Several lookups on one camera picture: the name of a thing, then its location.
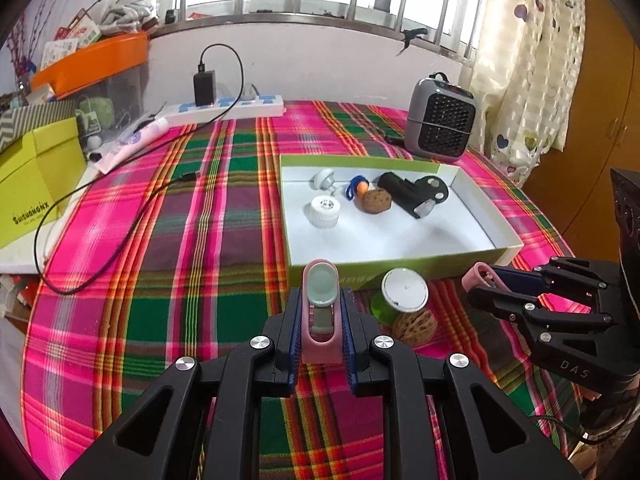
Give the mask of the black rectangular flashlight device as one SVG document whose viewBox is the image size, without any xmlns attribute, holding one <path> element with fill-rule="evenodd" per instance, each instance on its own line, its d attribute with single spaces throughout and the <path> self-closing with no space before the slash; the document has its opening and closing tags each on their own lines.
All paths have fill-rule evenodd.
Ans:
<svg viewBox="0 0 640 480">
<path fill-rule="evenodd" d="M 401 179 L 393 172 L 382 174 L 378 178 L 378 187 L 389 192 L 393 202 L 415 219 L 425 218 L 436 205 L 432 200 L 424 202 L 416 181 Z"/>
</svg>

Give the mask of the black three-button remote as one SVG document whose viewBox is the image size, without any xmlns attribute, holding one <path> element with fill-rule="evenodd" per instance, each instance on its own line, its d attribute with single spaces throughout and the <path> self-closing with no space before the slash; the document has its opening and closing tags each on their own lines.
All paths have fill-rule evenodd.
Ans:
<svg viewBox="0 0 640 480">
<path fill-rule="evenodd" d="M 435 204 L 441 204 L 449 196 L 448 186 L 437 176 L 425 176 L 416 180 L 416 186 L 424 196 L 424 202 L 432 200 Z"/>
</svg>

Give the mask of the pink clip with grey pad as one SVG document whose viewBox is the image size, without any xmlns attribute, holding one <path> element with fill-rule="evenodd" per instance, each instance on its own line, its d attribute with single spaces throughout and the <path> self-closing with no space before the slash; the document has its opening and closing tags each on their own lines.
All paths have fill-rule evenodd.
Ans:
<svg viewBox="0 0 640 480">
<path fill-rule="evenodd" d="M 337 268 L 314 260 L 303 272 L 302 360 L 341 364 L 343 348 L 340 279 Z"/>
</svg>

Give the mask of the white egg-shaped gadget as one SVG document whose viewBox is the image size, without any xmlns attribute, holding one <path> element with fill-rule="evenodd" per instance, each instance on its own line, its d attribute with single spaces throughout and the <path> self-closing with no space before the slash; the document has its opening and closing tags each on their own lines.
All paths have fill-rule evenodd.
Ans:
<svg viewBox="0 0 640 480">
<path fill-rule="evenodd" d="M 318 171 L 311 179 L 312 188 L 317 191 L 334 191 L 334 170 L 332 168 L 323 168 Z"/>
</svg>

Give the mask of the brown walnut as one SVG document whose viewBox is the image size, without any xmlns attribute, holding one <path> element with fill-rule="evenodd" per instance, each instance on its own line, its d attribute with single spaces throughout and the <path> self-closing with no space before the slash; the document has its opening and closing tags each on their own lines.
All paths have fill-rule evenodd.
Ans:
<svg viewBox="0 0 640 480">
<path fill-rule="evenodd" d="M 361 196 L 361 208 L 367 214 L 382 214 L 393 205 L 392 196 L 384 188 L 370 188 Z"/>
<path fill-rule="evenodd" d="M 431 309 L 424 308 L 403 313 L 392 326 L 392 335 L 410 347 L 422 346 L 432 340 L 437 330 L 437 320 Z"/>
</svg>

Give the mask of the white disc on green base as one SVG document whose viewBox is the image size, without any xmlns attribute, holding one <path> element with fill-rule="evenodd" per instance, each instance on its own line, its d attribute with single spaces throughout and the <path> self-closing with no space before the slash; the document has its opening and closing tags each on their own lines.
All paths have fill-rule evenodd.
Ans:
<svg viewBox="0 0 640 480">
<path fill-rule="evenodd" d="M 380 324 L 390 327 L 399 315 L 421 311 L 428 296 L 427 282 L 418 272 L 392 269 L 383 276 L 380 291 L 371 298 L 370 311 Z"/>
</svg>

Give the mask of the green white cardboard tray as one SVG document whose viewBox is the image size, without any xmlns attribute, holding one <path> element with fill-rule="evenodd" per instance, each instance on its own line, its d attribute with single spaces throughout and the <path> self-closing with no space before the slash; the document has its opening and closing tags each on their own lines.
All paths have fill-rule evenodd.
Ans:
<svg viewBox="0 0 640 480">
<path fill-rule="evenodd" d="M 312 188 L 312 177 L 334 170 L 334 191 Z M 367 214 L 344 195 L 351 178 L 370 181 L 390 171 L 416 181 L 437 176 L 449 188 L 448 198 L 425 218 L 415 219 L 393 204 L 382 214 Z M 459 166 L 399 158 L 292 155 L 280 158 L 279 191 L 288 286 L 302 284 L 304 267 L 317 259 L 337 267 L 343 285 L 375 288 L 383 275 L 409 268 L 427 281 L 455 278 L 479 261 L 505 266 L 524 244 L 506 217 L 473 177 Z M 316 196 L 329 195 L 341 204 L 337 225 L 317 229 L 305 214 Z"/>
</svg>

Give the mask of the orange blue earplugs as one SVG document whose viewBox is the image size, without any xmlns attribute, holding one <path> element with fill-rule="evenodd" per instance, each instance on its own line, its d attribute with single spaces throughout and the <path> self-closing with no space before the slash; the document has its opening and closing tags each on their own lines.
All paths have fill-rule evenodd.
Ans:
<svg viewBox="0 0 640 480">
<path fill-rule="evenodd" d="M 357 174 L 351 178 L 349 184 L 344 189 L 344 195 L 348 200 L 354 200 L 357 197 L 363 197 L 370 190 L 370 181 L 363 177 L 361 174 Z"/>
</svg>

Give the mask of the grey black mini heater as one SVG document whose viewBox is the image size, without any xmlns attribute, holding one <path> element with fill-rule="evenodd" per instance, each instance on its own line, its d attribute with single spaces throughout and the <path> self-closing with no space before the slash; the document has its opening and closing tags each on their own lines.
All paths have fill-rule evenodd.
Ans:
<svg viewBox="0 0 640 480">
<path fill-rule="evenodd" d="M 416 156 L 457 160 L 468 146 L 475 116 L 471 92 L 452 84 L 443 72 L 422 78 L 410 101 L 405 149 Z"/>
</svg>

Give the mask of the black hook on sill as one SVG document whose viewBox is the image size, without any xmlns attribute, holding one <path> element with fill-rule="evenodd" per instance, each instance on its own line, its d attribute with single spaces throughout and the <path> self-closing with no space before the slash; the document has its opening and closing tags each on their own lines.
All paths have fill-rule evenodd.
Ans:
<svg viewBox="0 0 640 480">
<path fill-rule="evenodd" d="M 411 46 L 413 40 L 424 39 L 427 40 L 430 31 L 426 27 L 418 27 L 412 29 L 404 29 L 402 32 L 402 48 L 398 52 L 398 55 L 402 55 L 408 47 Z"/>
</svg>

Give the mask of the white power strip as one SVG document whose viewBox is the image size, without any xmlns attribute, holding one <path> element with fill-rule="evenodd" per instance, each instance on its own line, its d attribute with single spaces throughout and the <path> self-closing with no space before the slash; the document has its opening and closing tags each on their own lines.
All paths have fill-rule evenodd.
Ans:
<svg viewBox="0 0 640 480">
<path fill-rule="evenodd" d="M 220 98 L 214 104 L 196 106 L 194 102 L 166 106 L 160 111 L 171 127 L 204 124 L 220 115 L 223 120 L 281 117 L 285 112 L 282 96 L 256 96 L 240 99 Z"/>
</svg>

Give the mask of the white pink tube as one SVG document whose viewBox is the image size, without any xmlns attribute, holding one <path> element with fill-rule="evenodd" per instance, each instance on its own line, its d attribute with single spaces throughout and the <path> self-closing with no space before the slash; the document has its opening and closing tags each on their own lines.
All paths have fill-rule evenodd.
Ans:
<svg viewBox="0 0 640 480">
<path fill-rule="evenodd" d="M 130 159 L 161 136 L 168 133 L 169 124 L 166 118 L 156 118 L 146 126 L 137 129 L 125 140 L 117 141 L 111 151 L 103 155 L 95 164 L 101 174 L 109 174 L 122 162 Z"/>
</svg>

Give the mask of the orange lidded storage bin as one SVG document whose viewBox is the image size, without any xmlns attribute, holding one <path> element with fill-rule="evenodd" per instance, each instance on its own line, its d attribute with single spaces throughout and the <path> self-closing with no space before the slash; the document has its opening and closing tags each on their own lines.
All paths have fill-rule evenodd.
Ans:
<svg viewBox="0 0 640 480">
<path fill-rule="evenodd" d="M 143 115 L 141 69 L 148 59 L 147 34 L 119 35 L 40 70 L 32 88 L 49 86 L 55 99 L 72 102 L 85 134 L 111 139 Z"/>
</svg>

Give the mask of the black charger adapter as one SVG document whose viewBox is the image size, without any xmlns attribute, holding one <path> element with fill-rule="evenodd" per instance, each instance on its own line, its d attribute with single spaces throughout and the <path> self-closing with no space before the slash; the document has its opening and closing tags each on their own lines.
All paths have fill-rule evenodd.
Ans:
<svg viewBox="0 0 640 480">
<path fill-rule="evenodd" d="M 198 107 L 213 105 L 216 101 L 216 77 L 213 70 L 206 70 L 203 62 L 193 76 L 194 102 Z"/>
</svg>

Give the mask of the purple dried flower branches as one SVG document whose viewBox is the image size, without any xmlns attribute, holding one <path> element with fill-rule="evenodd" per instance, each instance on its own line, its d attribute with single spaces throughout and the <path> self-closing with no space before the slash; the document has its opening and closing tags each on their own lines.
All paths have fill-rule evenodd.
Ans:
<svg viewBox="0 0 640 480">
<path fill-rule="evenodd" d="M 44 26 L 51 15 L 52 0 L 38 0 L 35 17 L 32 24 L 27 24 L 26 12 L 23 12 L 12 30 L 9 32 L 8 43 L 14 81 L 18 84 L 25 75 L 33 73 L 35 69 L 34 55 Z"/>
</svg>

